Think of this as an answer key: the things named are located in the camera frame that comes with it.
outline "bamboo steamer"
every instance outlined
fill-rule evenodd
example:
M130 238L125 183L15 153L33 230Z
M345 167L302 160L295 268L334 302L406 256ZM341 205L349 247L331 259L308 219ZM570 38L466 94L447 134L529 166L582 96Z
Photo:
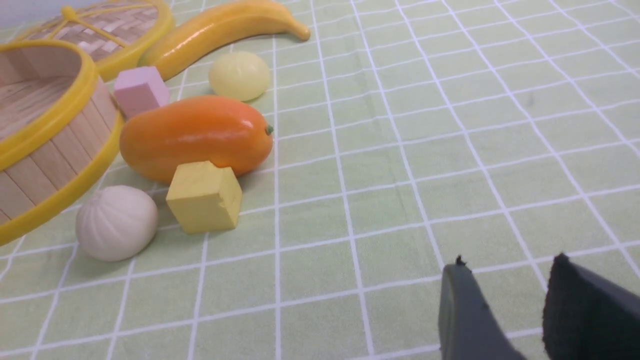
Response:
M56 39L81 47L104 81L135 68L142 53L175 27L164 0L107 0L61 15L18 35L14 41Z
M0 245L87 192L123 118L91 57L61 40L0 45Z

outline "plastic fruit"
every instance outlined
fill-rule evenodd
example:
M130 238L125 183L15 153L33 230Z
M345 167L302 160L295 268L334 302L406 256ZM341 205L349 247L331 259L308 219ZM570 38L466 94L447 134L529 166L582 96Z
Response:
M246 51L220 56L209 70L209 85L213 91L240 101L262 95L271 82L271 72L264 60Z
M120 153L140 175L169 184L178 165L210 161L236 176L256 169L273 147L273 128L241 101L190 97L140 113L120 134Z
M157 67L167 81L219 47L277 33L292 33L302 41L311 37L309 28L283 4L236 0L207 9L169 32L142 54L138 66Z

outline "toy banana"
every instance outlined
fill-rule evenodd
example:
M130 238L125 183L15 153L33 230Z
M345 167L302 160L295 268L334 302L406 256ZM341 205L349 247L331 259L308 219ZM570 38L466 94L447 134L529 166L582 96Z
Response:
M219 47L277 33L291 33L302 41L311 36L309 28L280 3L236 0L205 10L173 29L142 54L138 66L155 66L167 81Z

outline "toy food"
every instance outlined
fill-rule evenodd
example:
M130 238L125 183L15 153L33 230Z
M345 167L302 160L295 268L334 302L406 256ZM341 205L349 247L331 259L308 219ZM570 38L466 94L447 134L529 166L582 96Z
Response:
M309 28L276 1L236 0L187 20L149 47L138 65L157 67L162 79L167 81L221 46L277 33L292 33L302 41L311 36Z
M118 74L113 96L127 118L167 105L171 94L155 67L144 66Z
M151 197L130 186L98 190L76 215L78 244L102 261L120 261L139 253L156 233L158 209Z
M178 165L210 161L236 176L257 168L273 147L273 128L241 101L202 95L129 119L120 134L122 158L137 173L168 184Z
M166 204L187 234L235 229L242 189L231 168L210 161L178 166Z
M240 101L262 95L270 82L269 66L260 56L246 51L220 56L209 70L209 84L213 91Z

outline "toy steamed bun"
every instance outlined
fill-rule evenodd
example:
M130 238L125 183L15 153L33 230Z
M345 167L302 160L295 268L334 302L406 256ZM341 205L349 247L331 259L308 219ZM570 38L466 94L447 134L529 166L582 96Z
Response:
M271 82L264 60L246 51L220 56L209 70L209 85L216 95L249 101L262 95Z
M76 216L78 244L91 257L120 261L144 249L156 234L158 209L130 186L109 186L87 200Z

